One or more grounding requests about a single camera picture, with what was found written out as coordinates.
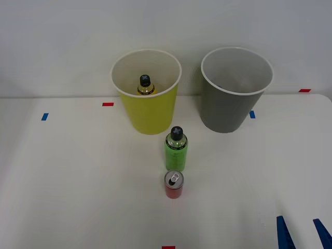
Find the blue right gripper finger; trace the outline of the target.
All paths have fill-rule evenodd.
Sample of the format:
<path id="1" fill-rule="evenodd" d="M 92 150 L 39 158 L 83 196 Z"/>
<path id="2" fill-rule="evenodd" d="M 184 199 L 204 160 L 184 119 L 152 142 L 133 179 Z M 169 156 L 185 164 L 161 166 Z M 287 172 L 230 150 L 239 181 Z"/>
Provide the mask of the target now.
<path id="1" fill-rule="evenodd" d="M 279 249 L 295 249 L 294 242 L 289 233 L 287 225 L 283 216 L 276 218 L 277 236 L 278 236 L 278 247 Z"/>
<path id="2" fill-rule="evenodd" d="M 328 230 L 318 218 L 314 219 L 313 223 L 316 227 L 323 249 L 332 249 L 332 237 L 329 234 Z"/>

